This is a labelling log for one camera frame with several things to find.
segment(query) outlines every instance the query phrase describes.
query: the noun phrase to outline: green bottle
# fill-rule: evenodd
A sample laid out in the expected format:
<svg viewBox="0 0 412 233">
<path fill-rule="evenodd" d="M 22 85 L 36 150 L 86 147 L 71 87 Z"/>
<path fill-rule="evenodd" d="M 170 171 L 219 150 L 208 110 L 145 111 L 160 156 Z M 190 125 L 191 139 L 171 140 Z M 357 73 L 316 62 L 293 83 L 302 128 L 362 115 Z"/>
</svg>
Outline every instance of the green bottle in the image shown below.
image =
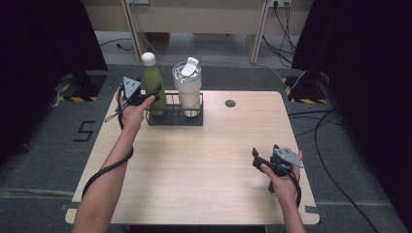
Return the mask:
<svg viewBox="0 0 412 233">
<path fill-rule="evenodd" d="M 159 100 L 155 101 L 150 106 L 151 114 L 155 116 L 161 116 L 166 113 L 167 101 L 166 95 L 164 94 L 164 84 L 163 79 L 155 65 L 155 55 L 151 52 L 145 52 L 142 55 L 142 63 L 144 65 L 143 69 L 143 86 L 146 93 L 154 92 L 158 86 L 161 84 L 161 91 L 159 92 Z"/>
</svg>

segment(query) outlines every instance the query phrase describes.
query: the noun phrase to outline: metal basket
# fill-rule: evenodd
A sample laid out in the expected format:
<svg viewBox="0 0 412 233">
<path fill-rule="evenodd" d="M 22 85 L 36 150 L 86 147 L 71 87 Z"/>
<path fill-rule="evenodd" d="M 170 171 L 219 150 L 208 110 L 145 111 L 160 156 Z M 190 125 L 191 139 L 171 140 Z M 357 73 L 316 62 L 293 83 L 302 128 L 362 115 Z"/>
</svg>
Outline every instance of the metal basket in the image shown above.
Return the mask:
<svg viewBox="0 0 412 233">
<path fill-rule="evenodd" d="M 167 99 L 166 113 L 155 116 L 151 109 L 146 109 L 146 120 L 149 125 L 203 125 L 203 93 L 200 93 L 200 107 L 198 109 L 184 109 L 180 103 L 179 93 L 165 93 Z M 196 116 L 185 116 L 184 112 L 198 112 Z"/>
</svg>

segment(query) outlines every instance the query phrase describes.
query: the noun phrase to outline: human hand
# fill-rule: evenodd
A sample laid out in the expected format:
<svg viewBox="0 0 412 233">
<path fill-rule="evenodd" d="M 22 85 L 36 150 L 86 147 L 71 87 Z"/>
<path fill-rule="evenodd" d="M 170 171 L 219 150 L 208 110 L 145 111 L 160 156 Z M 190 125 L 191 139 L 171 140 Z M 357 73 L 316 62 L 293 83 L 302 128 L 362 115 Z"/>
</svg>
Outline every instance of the human hand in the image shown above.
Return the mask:
<svg viewBox="0 0 412 233">
<path fill-rule="evenodd" d="M 123 129 L 140 130 L 141 123 L 144 119 L 143 113 L 155 100 L 154 96 L 147 98 L 139 106 L 126 105 L 122 109 L 124 127 Z"/>
<path fill-rule="evenodd" d="M 297 158 L 302 160 L 303 152 L 300 151 L 297 154 Z M 294 186 L 292 179 L 289 176 L 285 177 L 278 177 L 275 173 L 273 173 L 272 169 L 270 169 L 266 164 L 260 164 L 261 170 L 272 180 L 273 182 L 273 190 L 275 195 L 278 197 L 279 202 L 281 204 L 287 203 L 295 203 L 296 198 L 296 187 Z M 292 171 L 296 176 L 297 181 L 300 180 L 300 171 L 299 167 L 296 165 L 292 166 Z"/>
</svg>

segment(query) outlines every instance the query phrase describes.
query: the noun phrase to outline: black curtain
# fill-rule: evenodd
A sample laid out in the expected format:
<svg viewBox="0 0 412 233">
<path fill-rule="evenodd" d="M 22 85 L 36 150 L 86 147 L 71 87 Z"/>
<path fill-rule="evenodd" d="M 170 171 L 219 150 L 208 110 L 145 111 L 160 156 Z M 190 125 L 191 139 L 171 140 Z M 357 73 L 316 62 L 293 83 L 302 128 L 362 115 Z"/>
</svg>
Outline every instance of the black curtain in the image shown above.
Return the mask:
<svg viewBox="0 0 412 233">
<path fill-rule="evenodd" d="M 412 232 L 411 13 L 410 0 L 315 0 L 292 67 L 328 74 L 354 141 Z"/>
<path fill-rule="evenodd" d="M 107 66 L 81 0 L 3 0 L 0 33 L 3 162 L 28 140 L 64 75 Z"/>
</svg>

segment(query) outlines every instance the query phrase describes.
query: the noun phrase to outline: yellow black tape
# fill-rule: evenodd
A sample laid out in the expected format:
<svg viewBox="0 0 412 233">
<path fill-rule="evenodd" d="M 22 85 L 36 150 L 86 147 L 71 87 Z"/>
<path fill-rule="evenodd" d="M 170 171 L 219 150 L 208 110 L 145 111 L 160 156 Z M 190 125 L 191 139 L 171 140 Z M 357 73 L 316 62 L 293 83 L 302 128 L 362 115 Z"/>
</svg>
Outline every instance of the yellow black tape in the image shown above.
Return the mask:
<svg viewBox="0 0 412 233">
<path fill-rule="evenodd" d="M 97 97 L 60 96 L 60 101 L 90 102 L 96 100 Z"/>
<path fill-rule="evenodd" d="M 287 78 L 282 78 L 283 83 L 287 81 Z M 324 97 L 322 97 L 322 94 L 319 93 L 319 97 L 316 98 L 302 98 L 302 97 L 296 97 L 293 93 L 293 89 L 290 89 L 290 87 L 286 87 L 285 89 L 286 95 L 288 96 L 289 101 L 293 103 L 302 103 L 302 104 L 326 104 L 327 101 Z"/>
<path fill-rule="evenodd" d="M 90 101 L 96 101 L 97 100 L 97 96 L 74 96 L 76 94 L 74 94 L 73 96 L 67 95 L 67 92 L 69 91 L 69 87 L 71 83 L 66 84 L 65 86 L 63 86 L 62 89 L 62 95 L 60 96 L 59 100 L 60 101 L 71 101 L 71 102 L 90 102 Z"/>
</svg>

